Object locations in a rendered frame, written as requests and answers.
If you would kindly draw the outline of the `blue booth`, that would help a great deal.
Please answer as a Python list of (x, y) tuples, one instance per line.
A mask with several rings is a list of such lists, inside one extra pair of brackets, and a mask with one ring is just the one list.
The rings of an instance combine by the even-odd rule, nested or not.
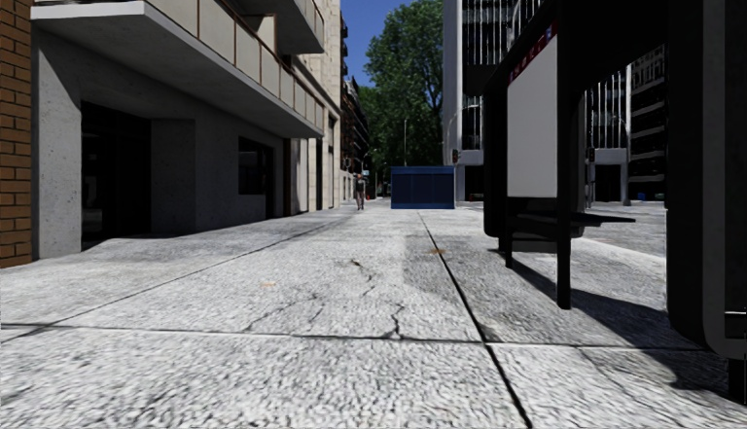
[(392, 209), (453, 209), (452, 166), (392, 166)]

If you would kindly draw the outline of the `dark brick building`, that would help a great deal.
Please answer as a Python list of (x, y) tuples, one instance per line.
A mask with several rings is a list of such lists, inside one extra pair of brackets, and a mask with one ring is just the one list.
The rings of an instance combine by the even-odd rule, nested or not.
[(367, 178), (369, 171), (369, 121), (359, 99), (359, 86), (353, 76), (348, 78), (348, 67), (345, 62), (348, 48), (345, 39), (348, 27), (344, 17), (340, 17), (340, 56), (341, 56), (341, 93), (340, 93), (340, 170), (342, 199), (356, 198), (355, 181), (357, 174)]

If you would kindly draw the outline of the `trees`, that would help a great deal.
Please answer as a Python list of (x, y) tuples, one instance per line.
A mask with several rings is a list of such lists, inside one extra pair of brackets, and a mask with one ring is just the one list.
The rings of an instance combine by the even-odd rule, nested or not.
[(403, 165), (408, 118), (408, 165), (440, 165), (443, 150), (443, 0), (415, 0), (390, 12), (373, 37), (361, 87), (369, 120), (372, 174), (380, 183)]

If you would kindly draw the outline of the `glass tower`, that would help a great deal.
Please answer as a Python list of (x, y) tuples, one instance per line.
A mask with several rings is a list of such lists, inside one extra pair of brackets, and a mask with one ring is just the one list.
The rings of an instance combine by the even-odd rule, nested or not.
[[(483, 196), (485, 139), (482, 90), (546, 0), (444, 0), (444, 157), (461, 151), (459, 200)], [(665, 23), (649, 0), (581, 0), (591, 38), (614, 60), (585, 91), (587, 201), (666, 197), (666, 46), (653, 43)]]

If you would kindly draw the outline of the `pale concrete building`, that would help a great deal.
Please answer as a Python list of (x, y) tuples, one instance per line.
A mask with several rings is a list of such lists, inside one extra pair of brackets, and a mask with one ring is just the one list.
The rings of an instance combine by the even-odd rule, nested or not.
[(340, 0), (33, 0), (31, 255), (339, 205)]

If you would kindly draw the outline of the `black bus shelter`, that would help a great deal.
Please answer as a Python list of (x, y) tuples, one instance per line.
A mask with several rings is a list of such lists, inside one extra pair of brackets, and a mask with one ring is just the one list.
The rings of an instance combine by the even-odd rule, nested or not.
[(571, 298), (582, 211), (583, 92), (665, 45), (667, 310), (729, 362), (747, 404), (747, 0), (545, 0), (483, 89), (484, 230), (552, 242), (556, 300)]

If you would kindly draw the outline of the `red brick building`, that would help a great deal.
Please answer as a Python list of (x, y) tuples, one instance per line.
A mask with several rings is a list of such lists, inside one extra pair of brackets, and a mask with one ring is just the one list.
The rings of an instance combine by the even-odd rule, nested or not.
[(0, 268), (32, 259), (33, 0), (0, 0)]

